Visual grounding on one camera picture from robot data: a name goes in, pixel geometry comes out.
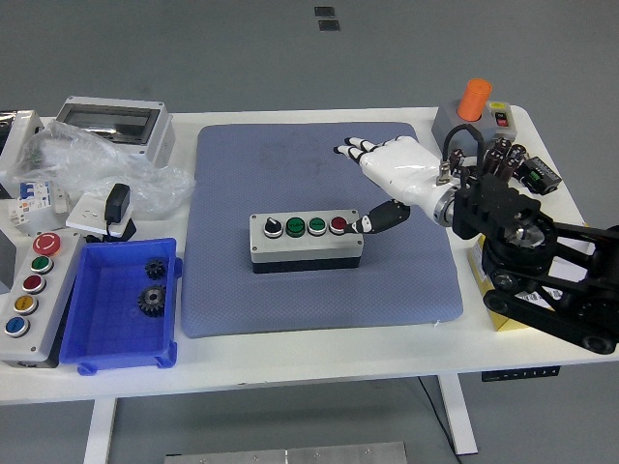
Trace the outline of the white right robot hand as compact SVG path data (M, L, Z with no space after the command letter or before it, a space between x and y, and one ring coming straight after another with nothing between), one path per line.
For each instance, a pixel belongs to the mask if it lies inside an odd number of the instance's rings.
M377 234L410 217L417 206L435 223L450 227L454 217L456 185L438 185L439 159L411 136L374 144L349 137L334 152L353 160L363 174L385 191L389 200L344 226L345 234Z

